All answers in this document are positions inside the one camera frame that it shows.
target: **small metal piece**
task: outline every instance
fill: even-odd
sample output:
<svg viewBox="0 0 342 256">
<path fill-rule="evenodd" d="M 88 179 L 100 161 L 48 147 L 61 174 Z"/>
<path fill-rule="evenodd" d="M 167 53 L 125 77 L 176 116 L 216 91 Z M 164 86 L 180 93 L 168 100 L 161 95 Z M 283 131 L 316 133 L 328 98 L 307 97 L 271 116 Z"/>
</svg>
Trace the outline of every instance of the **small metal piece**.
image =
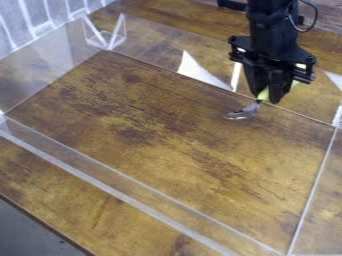
<svg viewBox="0 0 342 256">
<path fill-rule="evenodd" d="M 237 119 L 245 119 L 248 117 L 252 117 L 256 115 L 259 111 L 261 100 L 256 100 L 251 105 L 248 105 L 245 108 L 239 109 L 233 112 L 229 112 L 224 115 L 225 119 L 237 120 Z"/>
</svg>

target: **clear acrylic box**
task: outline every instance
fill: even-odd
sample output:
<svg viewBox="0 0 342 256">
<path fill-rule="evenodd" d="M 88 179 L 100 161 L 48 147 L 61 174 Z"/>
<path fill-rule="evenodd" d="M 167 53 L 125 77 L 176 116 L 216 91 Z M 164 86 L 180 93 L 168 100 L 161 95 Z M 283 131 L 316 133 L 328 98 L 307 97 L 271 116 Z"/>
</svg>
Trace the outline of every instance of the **clear acrylic box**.
<svg viewBox="0 0 342 256">
<path fill-rule="evenodd" d="M 0 135 L 223 255 L 339 254 L 340 75 L 318 66 L 228 121 L 253 99 L 227 54 L 138 17 L 108 32 L 84 16 L 1 60 Z"/>
</svg>

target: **transparent plastic enclosure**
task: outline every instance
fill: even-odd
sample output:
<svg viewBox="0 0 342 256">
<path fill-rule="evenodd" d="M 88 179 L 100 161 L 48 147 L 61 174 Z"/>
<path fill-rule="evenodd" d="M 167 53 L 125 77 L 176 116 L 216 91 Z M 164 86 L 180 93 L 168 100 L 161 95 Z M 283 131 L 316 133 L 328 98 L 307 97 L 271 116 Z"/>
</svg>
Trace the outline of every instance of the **transparent plastic enclosure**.
<svg viewBox="0 0 342 256">
<path fill-rule="evenodd" d="M 84 16 L 0 62 L 0 135 L 221 255 L 339 254 L 340 74 L 232 122 L 253 98 L 228 50 Z"/>
</svg>

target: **wooden table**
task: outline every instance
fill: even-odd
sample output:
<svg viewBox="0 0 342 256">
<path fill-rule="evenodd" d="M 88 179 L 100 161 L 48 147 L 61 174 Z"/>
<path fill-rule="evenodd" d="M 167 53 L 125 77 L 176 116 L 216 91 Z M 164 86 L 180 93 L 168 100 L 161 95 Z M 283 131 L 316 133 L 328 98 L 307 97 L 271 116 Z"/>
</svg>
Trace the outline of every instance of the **wooden table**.
<svg viewBox="0 0 342 256">
<path fill-rule="evenodd" d="M 236 27 L 247 31 L 241 14 L 184 0 L 118 0 L 92 18 L 110 30 L 118 12 L 219 40 L 239 33 Z M 340 42 L 320 31 L 301 37 L 336 73 Z M 252 124 L 227 125 L 224 112 L 248 102 L 100 52 L 9 117 L 285 253 L 334 129 L 271 106 Z M 88 252 L 217 254 L 10 142 L 0 144 L 0 193 Z M 239 244 L 231 248 L 257 255 Z"/>
</svg>

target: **cable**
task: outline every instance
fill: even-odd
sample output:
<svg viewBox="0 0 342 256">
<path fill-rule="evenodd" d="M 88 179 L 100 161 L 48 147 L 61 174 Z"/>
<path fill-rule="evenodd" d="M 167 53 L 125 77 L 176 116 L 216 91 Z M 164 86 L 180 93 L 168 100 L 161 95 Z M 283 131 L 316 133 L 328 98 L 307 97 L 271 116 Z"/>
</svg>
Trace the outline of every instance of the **cable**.
<svg viewBox="0 0 342 256">
<path fill-rule="evenodd" d="M 299 33 L 304 33 L 304 32 L 308 32 L 313 26 L 315 26 L 315 23 L 316 23 L 316 19 L 318 19 L 318 9 L 315 7 L 315 5 L 309 2 L 307 2 L 307 0 L 300 0 L 304 4 L 307 4 L 308 6 L 312 7 L 313 11 L 315 11 L 315 18 L 313 18 L 313 22 L 312 24 L 305 28 L 305 29 L 299 29 L 293 23 L 293 19 L 292 19 L 292 16 L 288 14 L 288 19 L 289 19 L 289 22 L 291 22 L 291 25 L 293 27 L 293 29 L 299 32 Z"/>
</svg>

